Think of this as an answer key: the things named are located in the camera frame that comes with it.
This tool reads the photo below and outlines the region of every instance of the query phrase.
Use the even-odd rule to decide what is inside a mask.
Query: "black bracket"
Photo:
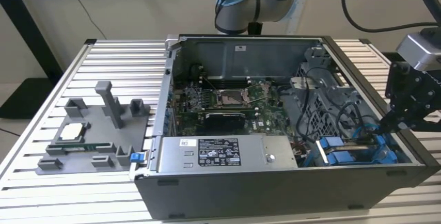
[[[423,118],[441,109],[441,70],[421,72],[406,62],[390,65],[386,98],[390,111],[381,120],[379,133],[410,128],[421,132],[438,132],[441,122]]]

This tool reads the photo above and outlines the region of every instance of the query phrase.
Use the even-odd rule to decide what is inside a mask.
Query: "white label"
[[[235,51],[246,51],[247,50],[247,47],[240,45],[240,46],[235,46],[234,48]]]
[[[179,146],[180,147],[195,147],[196,140],[194,139],[180,139]]]

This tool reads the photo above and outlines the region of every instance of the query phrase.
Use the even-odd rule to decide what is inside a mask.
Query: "aluminum extrusion table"
[[[383,96],[390,62],[371,44],[358,39],[335,42]],[[99,40],[83,46],[0,165],[0,223],[160,223],[151,219],[128,172],[36,175],[35,168],[64,119],[63,106],[68,98],[83,97],[88,105],[103,104],[93,90],[97,80],[112,81],[112,94],[121,104],[128,104],[136,97],[151,105],[144,140],[144,147],[149,147],[164,50],[164,41],[148,40]],[[439,117],[435,112],[427,119],[438,120]],[[441,133],[414,134],[441,162]],[[202,220],[194,223],[315,222],[441,223],[441,173],[418,187],[393,192],[369,211]]]

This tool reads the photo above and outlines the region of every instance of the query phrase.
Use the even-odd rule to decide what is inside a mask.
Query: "black pole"
[[[56,85],[61,78],[63,71],[55,59],[49,46],[41,32],[35,24],[22,0],[0,0],[0,4],[9,16],[9,19],[31,49],[31,52],[48,76],[52,85]]]

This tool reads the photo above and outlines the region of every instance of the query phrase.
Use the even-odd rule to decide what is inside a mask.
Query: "warning label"
[[[239,166],[240,152],[236,139],[199,139],[200,166]]]

